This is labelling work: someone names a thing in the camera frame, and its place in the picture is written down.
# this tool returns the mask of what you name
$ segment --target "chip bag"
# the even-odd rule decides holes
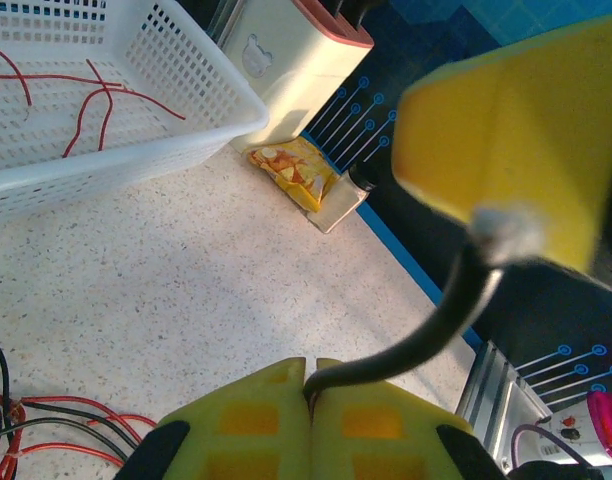
[[[266,170],[295,203],[311,212],[319,211],[322,198],[338,178],[317,147],[303,137],[250,148],[244,155]]]

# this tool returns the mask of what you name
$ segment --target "pink lid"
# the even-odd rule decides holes
[[[319,0],[293,0],[293,4],[317,30],[331,40],[369,49],[375,45],[364,27],[355,30],[343,16],[333,17]]]
[[[589,393],[587,402],[597,437],[612,457],[612,393]]]

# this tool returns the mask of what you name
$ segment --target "blue wall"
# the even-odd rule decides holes
[[[408,23],[447,20],[463,5],[501,45],[612,13],[612,0],[391,0]]]

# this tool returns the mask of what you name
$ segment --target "wire bundle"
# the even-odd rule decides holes
[[[154,98],[149,97],[148,95],[145,95],[145,94],[139,93],[139,92],[135,92],[133,90],[128,90],[121,83],[106,82],[106,81],[104,81],[104,79],[99,74],[98,70],[95,68],[95,66],[93,65],[93,63],[89,59],[86,59],[86,63],[88,64],[88,66],[91,68],[91,70],[93,71],[93,73],[97,77],[97,80],[92,80],[92,79],[89,79],[89,78],[76,77],[76,76],[72,76],[72,75],[56,75],[56,74],[24,75],[20,71],[19,67],[17,67],[17,65],[15,65],[15,62],[13,62],[10,59],[10,57],[8,57],[1,50],[0,50],[0,57],[2,59],[4,59],[4,61],[6,61],[6,63],[8,63],[8,65],[10,65],[10,67],[15,71],[15,75],[0,75],[0,80],[14,80],[14,79],[18,79],[19,82],[22,85],[22,88],[24,89],[24,94],[26,96],[26,103],[28,104],[29,107],[33,105],[33,100],[31,98],[30,90],[28,88],[28,83],[26,82],[26,80],[33,80],[33,79],[60,79],[60,80],[70,80],[70,81],[74,81],[74,82],[90,83],[90,84],[95,84],[95,85],[101,85],[102,86],[102,88],[100,88],[99,90],[95,90],[95,91],[91,92],[84,99],[84,102],[82,103],[82,107],[81,107],[81,109],[79,111],[79,114],[77,116],[77,127],[76,127],[76,131],[75,131],[75,135],[73,136],[72,140],[70,141],[70,143],[66,147],[66,150],[64,150],[64,153],[62,155],[63,158],[66,158],[66,157],[68,157],[70,155],[73,147],[75,146],[75,144],[77,143],[77,140],[79,139],[79,136],[81,135],[81,132],[82,132],[82,121],[84,119],[84,113],[86,112],[86,107],[88,106],[88,103],[93,99],[94,96],[96,96],[97,94],[102,93],[102,92],[105,92],[106,96],[108,97],[108,110],[106,111],[106,115],[104,116],[104,121],[102,123],[101,131],[100,131],[100,134],[99,134],[99,145],[98,145],[97,150],[100,151],[100,152],[104,149],[104,139],[106,137],[106,129],[108,127],[108,122],[110,120],[110,116],[111,116],[111,114],[113,112],[114,102],[113,102],[113,96],[111,95],[111,92],[114,92],[114,93],[123,93],[123,94],[126,94],[126,95],[131,95],[131,96],[134,96],[134,97],[142,98],[144,100],[147,100],[147,101],[153,103],[154,105],[157,105],[159,108],[161,108],[162,110],[168,112],[169,114],[173,115],[174,117],[177,117],[180,120],[186,120],[186,117],[184,115],[171,110],[166,105],[162,104],[161,102],[158,102],[157,100],[155,100]]]
[[[131,450],[135,450],[141,442],[141,436],[130,426],[127,420],[135,420],[148,425],[151,428],[155,427],[155,422],[141,415],[128,414],[119,415],[105,405],[83,397],[74,396],[51,396],[51,397],[24,397],[17,402],[13,402],[10,398],[10,376],[8,372],[8,364],[3,351],[0,348],[0,368],[2,372],[2,394],[0,395],[0,439],[4,436],[8,439],[8,449],[0,463],[0,480],[13,480],[17,473],[17,462],[19,457],[30,453],[43,450],[61,449],[70,450],[96,457],[121,467],[128,455],[117,446],[112,440],[107,438],[102,433],[93,429],[94,425],[103,425],[113,431],[117,436],[128,445]],[[104,416],[96,415],[90,412],[60,407],[51,405],[52,403],[81,403],[92,406],[101,412]],[[80,423],[70,418],[64,417],[43,417],[26,420],[26,409],[32,408],[36,410],[44,410],[54,413],[61,413],[80,418],[88,419],[87,423]],[[77,445],[72,443],[53,442],[40,443],[30,447],[21,448],[22,432],[25,428],[42,425],[42,424],[60,424],[67,425],[98,440],[101,444],[107,447],[113,454],[102,450]]]

